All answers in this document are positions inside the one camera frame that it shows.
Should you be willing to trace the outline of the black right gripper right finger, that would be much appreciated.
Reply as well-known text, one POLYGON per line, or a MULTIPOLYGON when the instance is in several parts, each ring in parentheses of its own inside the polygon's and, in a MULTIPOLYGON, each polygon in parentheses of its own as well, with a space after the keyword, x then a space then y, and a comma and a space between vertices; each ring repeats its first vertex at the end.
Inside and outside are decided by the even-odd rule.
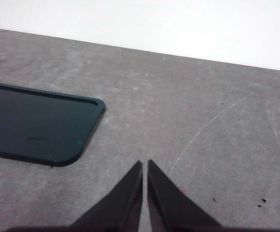
POLYGON ((184 195, 153 160, 148 161, 147 181, 154 232, 280 232, 280 229, 223 226, 184 195))

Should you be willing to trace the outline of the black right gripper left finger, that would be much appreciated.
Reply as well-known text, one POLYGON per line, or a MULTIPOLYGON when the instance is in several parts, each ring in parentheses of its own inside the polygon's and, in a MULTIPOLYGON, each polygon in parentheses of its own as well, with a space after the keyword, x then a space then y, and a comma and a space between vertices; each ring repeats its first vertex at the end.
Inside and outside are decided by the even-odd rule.
POLYGON ((136 232, 142 205, 143 167, 137 161, 114 188, 68 226, 13 227, 8 232, 136 232))

